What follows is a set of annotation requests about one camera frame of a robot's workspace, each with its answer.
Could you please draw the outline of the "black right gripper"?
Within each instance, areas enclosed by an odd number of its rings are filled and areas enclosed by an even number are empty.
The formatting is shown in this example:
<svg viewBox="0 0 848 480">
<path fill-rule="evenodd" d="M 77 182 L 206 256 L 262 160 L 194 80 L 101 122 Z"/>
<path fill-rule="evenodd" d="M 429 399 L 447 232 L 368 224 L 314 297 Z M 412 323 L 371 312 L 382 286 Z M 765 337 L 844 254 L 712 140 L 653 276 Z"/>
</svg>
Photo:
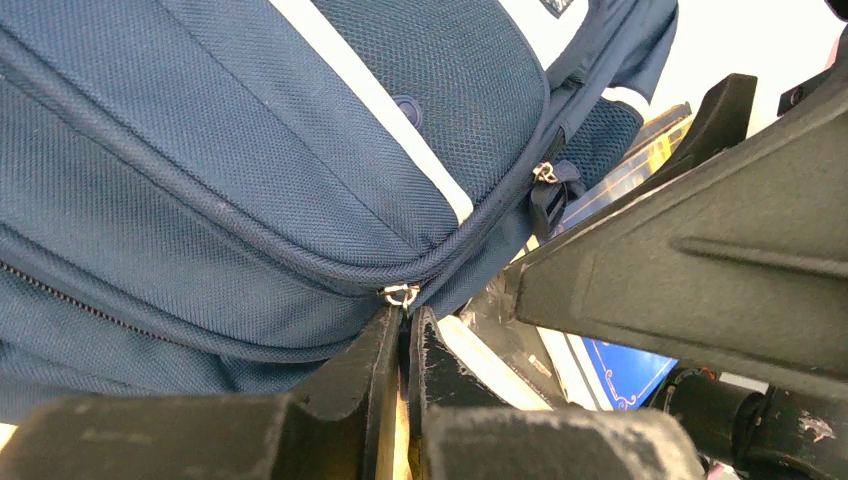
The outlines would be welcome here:
<svg viewBox="0 0 848 480">
<path fill-rule="evenodd" d="M 845 479 L 847 83 L 506 271 L 526 323 L 758 379 L 675 368 L 649 406 L 744 479 Z"/>
</svg>

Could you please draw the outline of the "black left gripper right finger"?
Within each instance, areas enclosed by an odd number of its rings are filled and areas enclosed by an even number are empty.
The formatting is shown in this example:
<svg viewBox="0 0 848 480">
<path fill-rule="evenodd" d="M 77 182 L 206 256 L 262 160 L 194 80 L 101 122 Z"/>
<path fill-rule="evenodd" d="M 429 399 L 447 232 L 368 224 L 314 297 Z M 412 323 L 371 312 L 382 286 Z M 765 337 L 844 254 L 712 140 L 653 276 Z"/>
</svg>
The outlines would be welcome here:
<svg viewBox="0 0 848 480">
<path fill-rule="evenodd" d="M 429 308 L 411 320 L 409 410 L 417 479 L 702 479 L 679 423 L 656 410 L 552 410 L 516 376 L 457 358 Z"/>
</svg>

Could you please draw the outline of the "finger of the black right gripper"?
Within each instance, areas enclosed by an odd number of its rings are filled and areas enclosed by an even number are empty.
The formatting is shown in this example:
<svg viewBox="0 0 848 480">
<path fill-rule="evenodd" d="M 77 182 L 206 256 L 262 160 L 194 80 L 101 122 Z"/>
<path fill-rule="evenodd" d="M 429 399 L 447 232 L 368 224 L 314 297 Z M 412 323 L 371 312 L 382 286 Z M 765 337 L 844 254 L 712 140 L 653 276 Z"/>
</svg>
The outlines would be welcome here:
<svg viewBox="0 0 848 480">
<path fill-rule="evenodd" d="M 671 157 L 635 189 L 647 193 L 744 141 L 758 84 L 756 76 L 732 73 L 710 88 Z"/>
</svg>

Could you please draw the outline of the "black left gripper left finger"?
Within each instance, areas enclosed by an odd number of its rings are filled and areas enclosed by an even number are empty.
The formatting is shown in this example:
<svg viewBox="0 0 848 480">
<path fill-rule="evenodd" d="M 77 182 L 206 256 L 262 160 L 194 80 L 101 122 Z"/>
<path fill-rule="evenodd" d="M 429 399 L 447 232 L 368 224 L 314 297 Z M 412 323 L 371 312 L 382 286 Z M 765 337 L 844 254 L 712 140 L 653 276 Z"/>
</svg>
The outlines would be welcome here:
<svg viewBox="0 0 848 480">
<path fill-rule="evenodd" d="M 1 454 L 5 479 L 389 479 L 402 311 L 282 394 L 69 397 Z"/>
</svg>

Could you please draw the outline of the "navy blue student backpack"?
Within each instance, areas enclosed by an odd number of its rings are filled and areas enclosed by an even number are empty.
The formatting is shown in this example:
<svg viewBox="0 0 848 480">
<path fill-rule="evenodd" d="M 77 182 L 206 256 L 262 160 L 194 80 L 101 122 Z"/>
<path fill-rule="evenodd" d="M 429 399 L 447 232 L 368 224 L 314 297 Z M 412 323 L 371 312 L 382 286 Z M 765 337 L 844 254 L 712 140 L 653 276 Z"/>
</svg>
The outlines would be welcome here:
<svg viewBox="0 0 848 480">
<path fill-rule="evenodd" d="M 5 1 L 1 420 L 279 393 L 622 158 L 674 1 Z"/>
</svg>

